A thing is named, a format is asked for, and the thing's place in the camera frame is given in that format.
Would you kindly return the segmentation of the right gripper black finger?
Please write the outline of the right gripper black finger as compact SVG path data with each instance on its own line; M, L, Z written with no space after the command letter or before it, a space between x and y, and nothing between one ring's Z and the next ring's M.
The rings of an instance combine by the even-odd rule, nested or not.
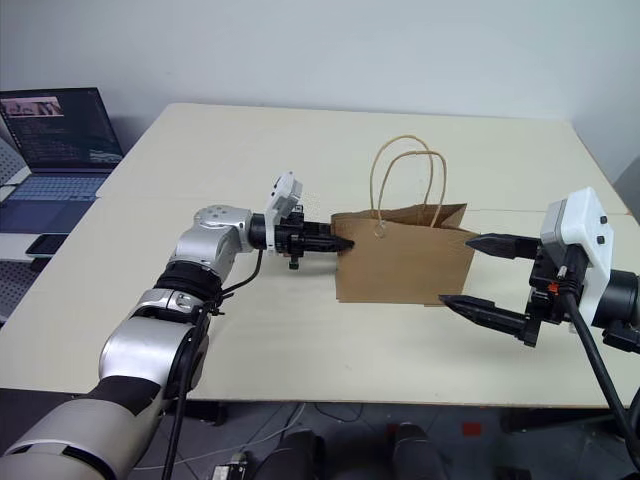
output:
M440 295L439 300L472 323L513 336L528 347L535 347L540 322L524 313L499 308L494 302L467 295Z
M534 260L537 255L540 240L511 234L487 233L477 235L465 242L473 250L484 254L505 258L524 258Z

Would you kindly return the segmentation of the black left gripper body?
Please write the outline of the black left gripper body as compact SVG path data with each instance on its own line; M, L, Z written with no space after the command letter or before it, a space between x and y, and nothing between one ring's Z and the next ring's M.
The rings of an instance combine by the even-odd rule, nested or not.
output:
M299 269L299 260L304 256L304 208L296 205L293 210L279 220L274 227L275 246L279 254L288 258L290 270Z

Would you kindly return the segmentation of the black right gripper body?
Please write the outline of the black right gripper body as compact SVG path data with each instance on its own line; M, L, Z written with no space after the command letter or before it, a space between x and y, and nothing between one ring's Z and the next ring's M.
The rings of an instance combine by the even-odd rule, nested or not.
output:
M525 312L532 319L551 324L570 322L561 297L570 294L576 303L580 302L588 265L588 257L580 245L569 245L557 266L540 244L529 277L531 291Z

